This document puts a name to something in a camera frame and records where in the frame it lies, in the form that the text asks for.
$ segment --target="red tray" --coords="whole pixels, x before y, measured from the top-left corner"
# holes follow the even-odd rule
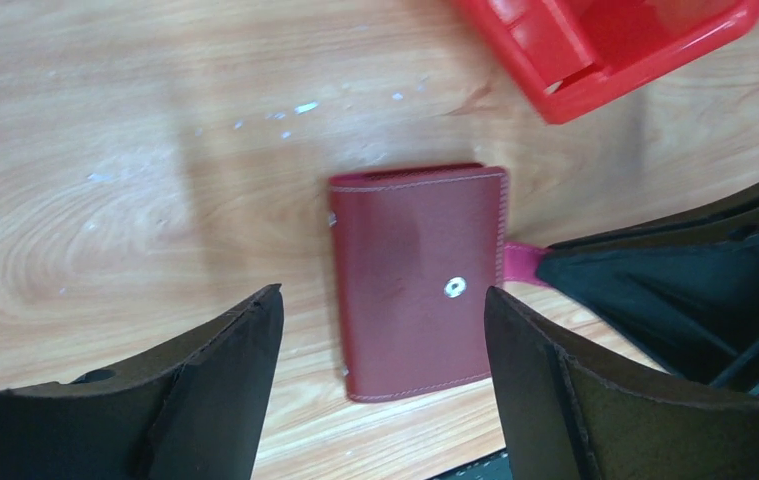
[[[749,32],[759,0],[453,0],[549,123]]]

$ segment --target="silver snap button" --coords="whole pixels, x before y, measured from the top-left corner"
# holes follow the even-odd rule
[[[450,279],[444,286],[444,295],[450,298],[457,298],[467,290],[467,281],[461,277]]]

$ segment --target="wooden surface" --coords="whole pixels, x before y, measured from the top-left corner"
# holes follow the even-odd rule
[[[510,168],[511,236],[538,244],[740,190],[759,27],[547,127],[442,0],[0,0],[0,388],[70,381],[282,282],[255,478],[422,479],[492,452],[488,382],[344,400],[324,195],[333,173],[472,158]]]

